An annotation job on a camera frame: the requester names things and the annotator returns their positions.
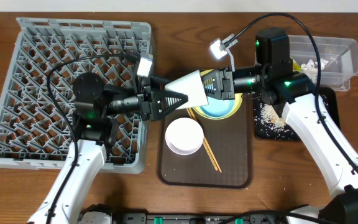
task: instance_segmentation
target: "clear plastic container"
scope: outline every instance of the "clear plastic container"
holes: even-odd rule
[[[288,35],[290,55],[299,64],[307,64],[310,59],[316,62],[316,54],[308,36]],[[358,44],[354,39],[336,37],[313,37],[320,58],[328,60],[321,71],[321,84],[336,91],[350,89],[350,78],[358,75]],[[317,72],[305,72],[315,80]]]

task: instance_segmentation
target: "yellow bowl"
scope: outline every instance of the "yellow bowl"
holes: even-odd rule
[[[201,72],[201,76],[208,74],[210,71],[212,71],[212,69],[205,70],[205,71]],[[210,116],[206,115],[201,110],[201,108],[199,106],[197,106],[197,107],[195,107],[193,109],[196,111],[196,113],[198,113],[200,116],[202,116],[204,118],[208,118],[208,119],[224,119],[224,118],[228,118],[228,117],[232,116],[240,108],[241,103],[242,103],[242,93],[236,93],[234,95],[234,106],[233,106],[232,110],[228,114],[226,114],[225,116],[220,117],[220,118],[214,118],[214,117],[210,117]]]

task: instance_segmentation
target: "blue bowl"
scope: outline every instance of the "blue bowl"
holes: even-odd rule
[[[208,97],[208,105],[200,106],[205,115],[211,118],[222,118],[230,113],[234,107],[234,100],[217,100]]]

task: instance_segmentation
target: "wooden table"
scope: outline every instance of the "wooden table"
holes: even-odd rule
[[[20,28],[16,17],[145,21],[153,28],[157,46],[156,74],[173,70],[223,67],[208,52],[209,43],[238,32],[259,13],[0,13],[0,92]],[[358,14],[294,14],[313,35],[358,41]],[[254,62],[254,38],[259,29],[284,27],[304,35],[293,21],[274,17],[260,21],[233,48],[237,66]],[[358,77],[351,90],[338,93],[344,135],[358,152]],[[160,123],[149,129],[146,168],[139,175],[98,174],[84,207],[105,203],[117,211],[130,208],[151,213],[239,213],[251,209],[286,209],[304,203],[325,205],[328,189],[317,165],[301,142],[254,139],[254,180],[248,189],[226,190],[172,187],[156,175]],[[24,223],[50,190],[58,170],[0,169],[0,223]]]

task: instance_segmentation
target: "wooden chopstick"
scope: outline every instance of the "wooden chopstick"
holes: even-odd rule
[[[197,121],[196,116],[194,115],[193,111],[191,108],[187,108],[187,113],[189,114],[190,118],[192,118],[193,120]],[[204,136],[203,139],[203,146],[205,148],[206,153],[208,154],[209,159],[212,162],[212,165],[214,166],[215,170],[219,170],[220,172],[222,172],[215,156],[214,153],[212,152],[211,146],[209,146],[208,141],[206,140],[206,137]]]

